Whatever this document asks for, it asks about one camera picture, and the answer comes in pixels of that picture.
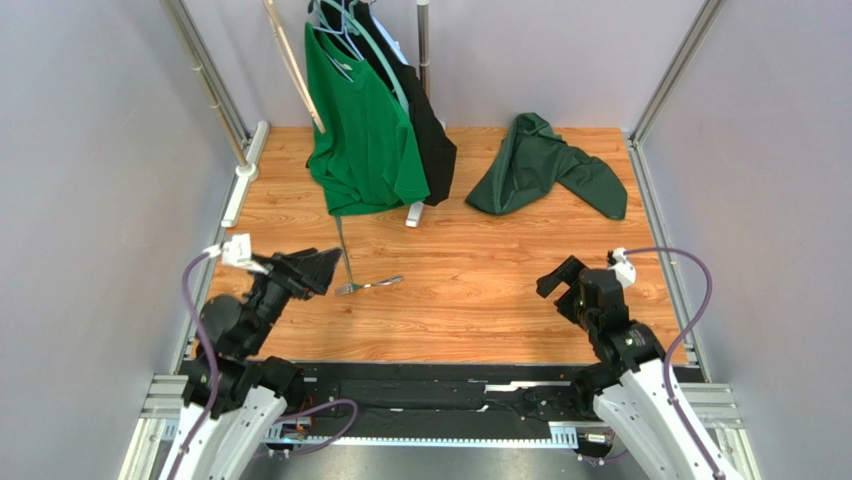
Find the dark green cloth napkin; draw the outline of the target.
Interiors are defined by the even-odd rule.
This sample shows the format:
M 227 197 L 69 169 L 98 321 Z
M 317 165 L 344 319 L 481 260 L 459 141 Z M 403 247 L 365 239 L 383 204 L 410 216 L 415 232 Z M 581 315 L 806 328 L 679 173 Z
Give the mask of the dark green cloth napkin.
M 494 161 L 465 203 L 489 215 L 508 215 L 546 197 L 556 184 L 607 219 L 626 217 L 627 191 L 614 170 L 568 144 L 532 112 L 512 120 Z

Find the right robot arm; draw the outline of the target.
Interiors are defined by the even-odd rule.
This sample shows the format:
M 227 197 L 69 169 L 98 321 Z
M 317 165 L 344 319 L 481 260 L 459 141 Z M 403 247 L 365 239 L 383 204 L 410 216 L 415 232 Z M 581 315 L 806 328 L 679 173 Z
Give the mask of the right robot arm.
M 711 439 L 674 374 L 671 356 L 625 300 L 637 279 L 629 251 L 609 252 L 603 268 L 574 256 L 536 281 L 557 312 L 587 335 L 597 363 L 572 383 L 572 405 L 606 423 L 650 479 L 738 479 Z

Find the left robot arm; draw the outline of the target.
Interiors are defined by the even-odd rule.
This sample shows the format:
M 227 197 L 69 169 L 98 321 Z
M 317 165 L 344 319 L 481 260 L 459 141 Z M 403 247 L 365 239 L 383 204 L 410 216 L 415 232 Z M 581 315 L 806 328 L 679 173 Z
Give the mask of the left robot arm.
M 253 357 L 290 301 L 327 293 L 341 256 L 339 248 L 263 256 L 225 242 L 204 249 L 184 268 L 181 281 L 187 283 L 197 265 L 220 259 L 250 273 L 252 285 L 241 298 L 219 295 L 202 307 L 182 288 L 197 348 L 179 370 L 187 382 L 162 478 L 239 478 L 272 424 L 303 404 L 302 367 L 275 356 Z

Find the silver fork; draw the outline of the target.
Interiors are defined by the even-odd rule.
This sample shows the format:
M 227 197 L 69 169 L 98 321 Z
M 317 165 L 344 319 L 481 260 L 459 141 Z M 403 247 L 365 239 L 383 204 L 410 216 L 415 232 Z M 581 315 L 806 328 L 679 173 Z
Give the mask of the silver fork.
M 353 294 L 353 293 L 356 293 L 359 290 L 363 290 L 363 289 L 367 289 L 367 288 L 391 286 L 391 285 L 394 285 L 394 284 L 398 284 L 398 283 L 402 282 L 403 280 L 404 280 L 403 276 L 394 276 L 394 277 L 384 279 L 384 280 L 381 280 L 381 281 L 375 281 L 375 282 L 365 283 L 365 284 L 359 284 L 359 283 L 349 281 L 349 282 L 341 285 L 340 287 L 335 288 L 334 289 L 334 295 L 335 296 L 343 296 L 343 295 Z

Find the green t-shirt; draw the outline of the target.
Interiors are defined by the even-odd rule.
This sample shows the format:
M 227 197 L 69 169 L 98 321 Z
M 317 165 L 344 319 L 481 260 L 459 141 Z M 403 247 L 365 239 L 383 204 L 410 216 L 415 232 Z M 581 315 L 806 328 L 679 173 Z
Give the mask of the green t-shirt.
M 426 199 L 430 189 L 416 135 L 374 68 L 331 35 L 304 26 L 310 96 L 325 131 L 307 161 L 332 216 L 380 213 Z

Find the black t-shirt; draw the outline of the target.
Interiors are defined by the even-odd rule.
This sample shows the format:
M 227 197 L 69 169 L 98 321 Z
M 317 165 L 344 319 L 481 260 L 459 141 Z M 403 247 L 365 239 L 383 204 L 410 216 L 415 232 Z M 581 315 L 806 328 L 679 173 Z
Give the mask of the black t-shirt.
M 415 69 L 404 64 L 381 35 L 370 7 L 362 1 L 352 1 L 348 6 L 355 20 L 379 47 L 394 78 L 401 87 L 409 106 L 409 117 L 417 139 L 423 170 L 430 189 L 424 200 L 428 206 L 438 206 L 450 196 L 455 174 L 457 147 L 447 137 L 436 117 Z

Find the teal clothes hanger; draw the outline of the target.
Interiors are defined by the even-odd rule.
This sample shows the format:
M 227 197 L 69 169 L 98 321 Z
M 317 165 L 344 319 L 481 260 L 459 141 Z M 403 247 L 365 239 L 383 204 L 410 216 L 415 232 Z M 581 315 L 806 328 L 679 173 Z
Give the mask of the teal clothes hanger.
M 366 21 L 356 13 L 363 1 L 310 1 L 308 12 L 315 13 L 319 24 L 315 29 L 328 34 L 337 46 L 357 60 L 376 60 L 390 82 L 390 91 L 403 111 L 409 115 L 410 104 L 402 84 L 378 41 L 368 32 Z

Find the metal rack pole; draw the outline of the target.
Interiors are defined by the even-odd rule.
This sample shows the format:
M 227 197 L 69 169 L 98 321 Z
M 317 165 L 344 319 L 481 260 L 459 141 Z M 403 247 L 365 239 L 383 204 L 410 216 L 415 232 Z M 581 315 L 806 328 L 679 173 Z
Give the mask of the metal rack pole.
M 430 94 L 429 0 L 417 0 L 419 75 L 426 95 Z

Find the white corner pole bracket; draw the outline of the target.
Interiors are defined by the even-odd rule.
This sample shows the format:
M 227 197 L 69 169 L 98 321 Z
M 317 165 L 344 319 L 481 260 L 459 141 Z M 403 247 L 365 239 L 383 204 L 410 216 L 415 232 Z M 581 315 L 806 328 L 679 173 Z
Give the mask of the white corner pole bracket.
M 270 132 L 268 121 L 259 121 L 257 128 L 241 159 L 235 168 L 236 180 L 233 185 L 228 203 L 221 219 L 223 228 L 233 228 L 237 225 L 251 184 L 259 177 L 259 161 Z

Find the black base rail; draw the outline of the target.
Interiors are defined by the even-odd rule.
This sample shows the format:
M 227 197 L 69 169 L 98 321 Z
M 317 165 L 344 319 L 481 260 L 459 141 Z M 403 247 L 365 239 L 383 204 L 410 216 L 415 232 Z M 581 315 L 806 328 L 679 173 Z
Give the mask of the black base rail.
M 559 421 L 600 419 L 572 405 L 591 365 L 303 363 L 306 399 L 276 421 L 301 437 L 545 440 Z

